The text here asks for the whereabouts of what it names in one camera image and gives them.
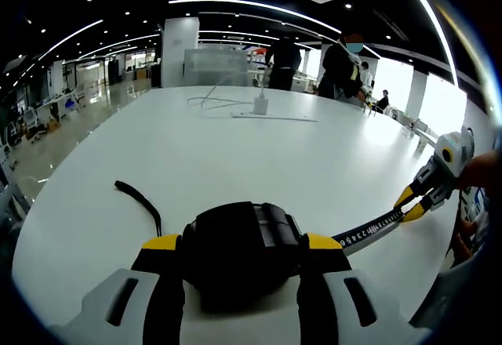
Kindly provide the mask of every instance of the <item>floor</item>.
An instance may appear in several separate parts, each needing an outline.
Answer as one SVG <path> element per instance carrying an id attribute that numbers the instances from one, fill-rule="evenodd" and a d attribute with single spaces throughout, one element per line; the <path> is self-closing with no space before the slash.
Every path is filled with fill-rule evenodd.
<path id="1" fill-rule="evenodd" d="M 102 122 L 151 88 L 151 80 L 120 82 L 89 89 L 79 111 L 61 119 L 61 127 L 32 143 L 13 148 L 15 179 L 29 202 L 34 202 L 54 169 Z"/>

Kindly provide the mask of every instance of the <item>measuring tape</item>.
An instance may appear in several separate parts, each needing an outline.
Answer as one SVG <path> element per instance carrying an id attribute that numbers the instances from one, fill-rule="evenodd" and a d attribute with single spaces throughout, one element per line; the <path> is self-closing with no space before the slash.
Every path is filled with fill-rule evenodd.
<path id="1" fill-rule="evenodd" d="M 331 238 L 340 243 L 345 256 L 349 256 L 393 231 L 403 217 L 401 209 L 393 209 L 375 220 Z"/>

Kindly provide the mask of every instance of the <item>display table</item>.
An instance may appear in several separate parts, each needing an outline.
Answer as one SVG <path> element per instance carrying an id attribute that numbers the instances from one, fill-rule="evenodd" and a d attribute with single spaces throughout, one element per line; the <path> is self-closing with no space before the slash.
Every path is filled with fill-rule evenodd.
<path id="1" fill-rule="evenodd" d="M 150 214 L 115 190 L 123 180 L 162 216 L 164 234 L 181 233 L 218 205 L 270 202 L 302 232 L 333 235 L 392 209 L 433 149 L 387 116 L 316 96 L 265 90 L 268 114 L 318 122 L 232 118 L 250 104 L 201 109 L 192 96 L 210 87 L 154 89 L 120 110 L 61 163 L 27 215 L 13 278 L 47 325 L 66 324 L 82 297 L 118 268 L 129 268 L 155 236 Z M 213 96 L 253 101 L 258 88 L 224 86 Z M 205 107 L 221 103 L 208 101 Z M 410 319 L 427 295 L 448 249 L 456 195 L 350 256 Z M 185 283 L 181 343 L 299 341 L 296 288 L 290 278 L 247 314 L 201 312 Z"/>

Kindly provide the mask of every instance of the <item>ceiling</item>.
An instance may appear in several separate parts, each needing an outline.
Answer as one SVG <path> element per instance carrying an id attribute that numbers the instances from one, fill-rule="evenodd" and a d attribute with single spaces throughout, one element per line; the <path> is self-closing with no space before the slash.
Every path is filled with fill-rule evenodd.
<path id="1" fill-rule="evenodd" d="M 334 0 L 324 4 L 310 0 L 246 1 L 290 9 L 338 29 L 350 28 L 360 33 L 367 44 L 389 45 L 448 63 L 435 29 L 417 0 Z M 201 31 L 232 30 L 276 38 L 288 33 L 297 38 L 296 41 L 300 43 L 329 42 L 319 37 L 318 33 L 331 39 L 338 38 L 336 32 L 309 20 L 275 10 L 241 4 L 220 2 L 169 4 L 169 0 L 92 0 L 91 2 L 87 0 L 2 0 L 2 4 L 4 5 L 5 26 L 0 29 L 2 43 L 0 71 L 4 71 L 9 61 L 17 59 L 19 55 L 23 56 L 17 62 L 18 66 L 9 71 L 9 77 L 5 74 L 0 75 L 2 92 L 12 88 L 13 83 L 20 79 L 22 72 L 33 63 L 35 65 L 30 75 L 36 74 L 35 72 L 37 70 L 39 72 L 42 66 L 48 66 L 54 60 L 72 60 L 100 47 L 129 38 L 155 35 L 159 32 L 158 27 L 163 27 L 166 18 L 185 16 L 187 13 L 199 17 Z M 352 8 L 347 9 L 346 4 L 351 4 Z M 98 20 L 103 20 L 103 22 L 69 39 L 38 62 L 38 57 L 53 45 Z M 474 66 L 456 35 L 444 20 L 440 21 L 449 39 L 457 69 L 477 80 Z M 223 33 L 201 34 L 201 38 L 222 39 L 224 35 Z M 266 38 L 249 36 L 246 36 L 246 41 L 266 44 L 271 42 Z M 130 43 L 139 48 L 158 48 L 161 45 L 161 37 L 154 36 Z M 406 63 L 409 60 L 409 56 L 399 53 L 376 51 L 384 57 L 399 59 Z M 366 50 L 363 50 L 362 54 L 373 55 Z M 421 64 L 422 71 L 433 71 L 451 80 L 451 74 L 444 69 L 416 60 L 413 63 Z M 20 82 L 28 79 L 28 76 L 23 77 Z"/>

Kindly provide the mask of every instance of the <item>black strap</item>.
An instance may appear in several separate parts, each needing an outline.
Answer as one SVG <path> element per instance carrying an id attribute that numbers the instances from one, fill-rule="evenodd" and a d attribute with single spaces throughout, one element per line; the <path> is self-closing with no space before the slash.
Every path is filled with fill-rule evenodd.
<path id="1" fill-rule="evenodd" d="M 120 180 L 115 181 L 115 186 L 119 191 L 128 194 L 131 198 L 139 202 L 150 214 L 154 217 L 155 227 L 157 229 L 157 236 L 162 236 L 162 224 L 160 213 L 158 210 L 145 198 L 136 188 L 124 183 Z"/>

